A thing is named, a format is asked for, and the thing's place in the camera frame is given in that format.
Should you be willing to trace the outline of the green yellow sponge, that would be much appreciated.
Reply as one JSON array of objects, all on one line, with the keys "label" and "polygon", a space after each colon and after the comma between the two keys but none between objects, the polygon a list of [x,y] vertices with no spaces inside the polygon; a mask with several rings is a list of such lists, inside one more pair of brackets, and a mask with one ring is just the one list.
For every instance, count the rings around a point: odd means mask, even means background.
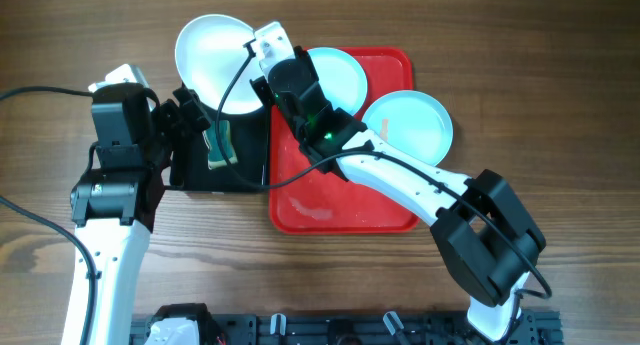
[{"label": "green yellow sponge", "polygon": [[226,167],[227,162],[221,151],[224,151],[229,162],[236,164],[238,162],[235,149],[231,138],[231,125],[228,120],[219,122],[219,130],[215,131],[214,125],[203,132],[205,145],[208,149],[207,165],[209,170]]}]

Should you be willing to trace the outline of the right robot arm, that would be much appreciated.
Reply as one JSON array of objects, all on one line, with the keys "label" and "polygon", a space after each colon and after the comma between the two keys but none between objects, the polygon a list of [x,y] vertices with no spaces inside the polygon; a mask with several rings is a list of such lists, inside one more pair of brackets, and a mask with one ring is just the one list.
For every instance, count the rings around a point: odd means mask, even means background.
[{"label": "right robot arm", "polygon": [[470,297],[467,321],[482,337],[498,342],[511,333],[529,276],[543,288],[538,297],[551,296],[536,268],[546,240],[504,178],[445,171],[395,149],[330,104],[301,47],[248,52],[263,73],[253,89],[284,116],[312,168],[373,189],[429,226],[447,271]]}]

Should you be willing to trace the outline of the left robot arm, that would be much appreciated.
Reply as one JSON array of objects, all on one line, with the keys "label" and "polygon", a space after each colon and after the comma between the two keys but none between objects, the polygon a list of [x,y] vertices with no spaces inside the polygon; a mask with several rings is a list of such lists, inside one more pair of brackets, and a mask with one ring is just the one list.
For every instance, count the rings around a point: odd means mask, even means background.
[{"label": "left robot arm", "polygon": [[211,125],[197,94],[180,87],[159,102],[138,83],[92,94],[97,143],[71,191],[71,220],[81,244],[64,323],[65,344],[125,344],[141,263],[165,192],[163,171],[180,182],[192,138]]}]

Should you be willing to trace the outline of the white plate with stain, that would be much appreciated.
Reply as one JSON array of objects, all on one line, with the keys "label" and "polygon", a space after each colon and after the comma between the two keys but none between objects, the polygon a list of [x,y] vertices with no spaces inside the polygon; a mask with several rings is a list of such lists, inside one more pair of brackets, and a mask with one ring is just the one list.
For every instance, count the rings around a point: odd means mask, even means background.
[{"label": "white plate with stain", "polygon": [[175,62],[184,85],[194,90],[202,103],[226,115],[245,115],[259,110],[262,102],[250,82],[262,76],[253,59],[232,89],[232,79],[248,56],[245,44],[254,30],[228,15],[209,14],[190,21],[175,45]]}]

